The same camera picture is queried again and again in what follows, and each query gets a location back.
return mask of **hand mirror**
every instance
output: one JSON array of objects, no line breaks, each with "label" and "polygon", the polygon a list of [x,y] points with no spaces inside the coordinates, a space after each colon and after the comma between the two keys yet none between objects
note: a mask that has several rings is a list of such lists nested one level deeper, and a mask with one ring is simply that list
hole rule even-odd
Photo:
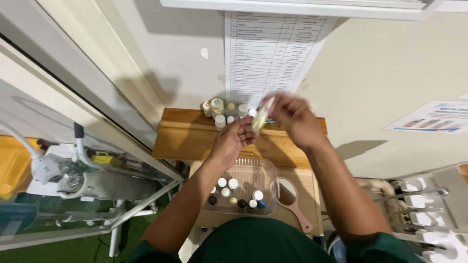
[{"label": "hand mirror", "polygon": [[304,233],[312,231],[312,224],[304,217],[299,210],[297,203],[297,189],[294,184],[285,177],[279,177],[279,198],[278,204],[291,210],[299,220],[300,226]]}]

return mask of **person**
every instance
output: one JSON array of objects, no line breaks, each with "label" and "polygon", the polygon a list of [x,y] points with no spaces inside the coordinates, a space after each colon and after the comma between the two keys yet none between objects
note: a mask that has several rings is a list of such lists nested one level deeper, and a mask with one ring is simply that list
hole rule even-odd
[{"label": "person", "polygon": [[[284,125],[309,159],[328,215],[346,245],[347,262],[422,262],[391,233],[379,207],[358,185],[307,103],[276,95],[270,117]],[[181,262],[178,251],[221,175],[256,142],[251,117],[236,119],[214,140],[209,156],[150,224],[127,263]],[[312,239],[275,219],[242,217],[216,228],[189,262],[335,262]]]}]

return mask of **clear plastic container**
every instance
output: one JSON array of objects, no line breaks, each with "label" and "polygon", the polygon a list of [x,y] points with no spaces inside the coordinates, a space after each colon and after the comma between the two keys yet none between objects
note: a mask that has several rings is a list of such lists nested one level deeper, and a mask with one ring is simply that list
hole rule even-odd
[{"label": "clear plastic container", "polygon": [[[222,189],[216,189],[216,192],[211,194],[216,197],[216,204],[211,205],[207,200],[202,207],[203,209],[253,216],[266,216],[275,210],[276,200],[279,197],[278,176],[275,165],[269,160],[240,157],[234,166],[223,173],[221,177],[227,181],[235,178],[239,182],[239,186],[236,190],[232,190],[231,195],[227,198],[221,196]],[[262,191],[265,208],[251,209],[248,206],[240,208],[238,205],[230,203],[233,197],[237,201],[244,199],[248,203],[252,199],[252,193],[255,190]]]}]

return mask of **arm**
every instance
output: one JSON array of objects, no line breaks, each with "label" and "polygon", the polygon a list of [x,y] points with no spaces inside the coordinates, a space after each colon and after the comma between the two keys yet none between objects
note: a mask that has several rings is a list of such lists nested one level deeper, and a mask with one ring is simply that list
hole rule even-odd
[{"label": "arm", "polygon": [[391,233],[378,205],[358,185],[304,100],[277,95],[271,117],[307,155],[330,219],[344,241]]},{"label": "arm", "polygon": [[230,169],[240,151],[255,143],[251,117],[236,120],[216,136],[210,155],[161,214],[148,226],[142,240],[152,248],[177,252],[189,236],[200,209],[221,175]]}]

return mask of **green sleeve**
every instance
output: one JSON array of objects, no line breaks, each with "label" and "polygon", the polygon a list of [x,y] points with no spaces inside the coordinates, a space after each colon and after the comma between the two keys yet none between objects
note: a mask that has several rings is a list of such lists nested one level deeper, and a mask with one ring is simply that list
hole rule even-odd
[{"label": "green sleeve", "polygon": [[347,242],[346,259],[348,263],[424,263],[411,252],[404,241],[387,233],[378,233],[371,242],[356,240]]},{"label": "green sleeve", "polygon": [[177,252],[164,252],[152,248],[145,240],[132,251],[125,263],[182,263]]}]

